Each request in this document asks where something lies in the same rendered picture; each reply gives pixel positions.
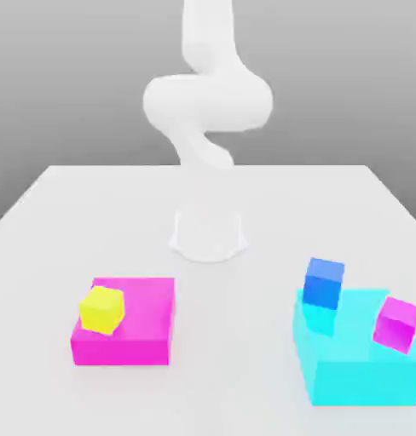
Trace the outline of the small blue cube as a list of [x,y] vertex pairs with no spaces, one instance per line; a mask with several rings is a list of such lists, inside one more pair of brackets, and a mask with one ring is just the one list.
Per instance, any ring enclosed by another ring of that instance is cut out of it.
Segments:
[[336,310],[343,276],[343,263],[312,257],[305,274],[303,302]]

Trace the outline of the small yellow cube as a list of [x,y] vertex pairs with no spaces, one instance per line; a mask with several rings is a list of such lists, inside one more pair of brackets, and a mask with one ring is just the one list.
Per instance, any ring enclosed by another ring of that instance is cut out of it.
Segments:
[[111,336],[125,316],[123,291],[93,286],[79,302],[79,316],[84,330]]

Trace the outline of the small cyan cube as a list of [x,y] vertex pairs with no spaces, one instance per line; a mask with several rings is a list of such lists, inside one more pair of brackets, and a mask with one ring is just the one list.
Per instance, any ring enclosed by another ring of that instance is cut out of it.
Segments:
[[302,311],[309,330],[324,336],[331,337],[334,335],[336,310],[303,302]]

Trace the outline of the small magenta cube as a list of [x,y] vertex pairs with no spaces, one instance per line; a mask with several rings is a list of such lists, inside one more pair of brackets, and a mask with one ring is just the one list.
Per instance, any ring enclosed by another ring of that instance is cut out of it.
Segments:
[[416,305],[388,296],[380,308],[373,341],[408,354],[416,334]]

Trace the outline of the large magenta box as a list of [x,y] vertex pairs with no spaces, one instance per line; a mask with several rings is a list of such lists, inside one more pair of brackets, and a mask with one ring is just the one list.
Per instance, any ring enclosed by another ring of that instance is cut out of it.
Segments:
[[74,364],[168,365],[175,279],[96,277],[92,284],[121,290],[125,316],[110,336],[84,330],[77,322],[71,336]]

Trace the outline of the large cyan box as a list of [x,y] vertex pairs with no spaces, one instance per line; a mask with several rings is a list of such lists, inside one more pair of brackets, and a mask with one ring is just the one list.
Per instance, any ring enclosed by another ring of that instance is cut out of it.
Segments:
[[416,339],[408,354],[373,341],[388,290],[343,290],[334,335],[308,329],[298,290],[292,334],[309,401],[314,406],[415,406]]

